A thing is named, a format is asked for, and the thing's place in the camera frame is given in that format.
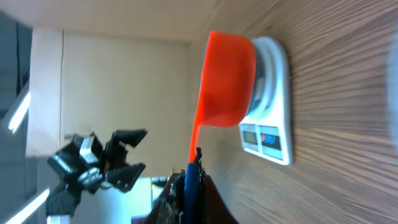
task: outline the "wood grain surface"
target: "wood grain surface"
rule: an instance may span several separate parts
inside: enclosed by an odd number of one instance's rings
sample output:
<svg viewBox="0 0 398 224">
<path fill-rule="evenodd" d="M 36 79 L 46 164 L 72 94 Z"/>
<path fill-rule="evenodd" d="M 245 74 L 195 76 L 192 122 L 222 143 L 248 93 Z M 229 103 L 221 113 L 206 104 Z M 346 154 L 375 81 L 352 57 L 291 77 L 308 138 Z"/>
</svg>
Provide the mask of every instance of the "wood grain surface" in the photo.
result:
<svg viewBox="0 0 398 224">
<path fill-rule="evenodd" d="M 398 1 L 222 1 L 190 47 L 195 112 L 210 30 L 285 47 L 294 164 L 244 152 L 237 128 L 205 128 L 203 166 L 241 223 L 398 223 L 398 151 L 386 69 Z"/>
</svg>

